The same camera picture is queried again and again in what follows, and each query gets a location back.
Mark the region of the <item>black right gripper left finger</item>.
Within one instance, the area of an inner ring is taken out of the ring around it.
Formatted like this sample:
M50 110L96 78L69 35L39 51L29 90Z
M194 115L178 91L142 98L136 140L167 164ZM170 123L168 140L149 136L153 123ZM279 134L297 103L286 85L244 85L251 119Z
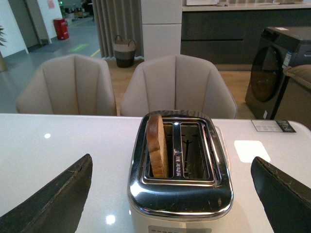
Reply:
M84 155L0 218L2 233L76 232L91 186L93 162Z

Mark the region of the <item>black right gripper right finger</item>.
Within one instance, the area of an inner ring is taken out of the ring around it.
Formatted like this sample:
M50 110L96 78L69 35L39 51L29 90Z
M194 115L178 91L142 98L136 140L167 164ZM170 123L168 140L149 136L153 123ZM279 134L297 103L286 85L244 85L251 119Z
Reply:
M260 157L251 164L256 193L276 233L311 231L311 189Z

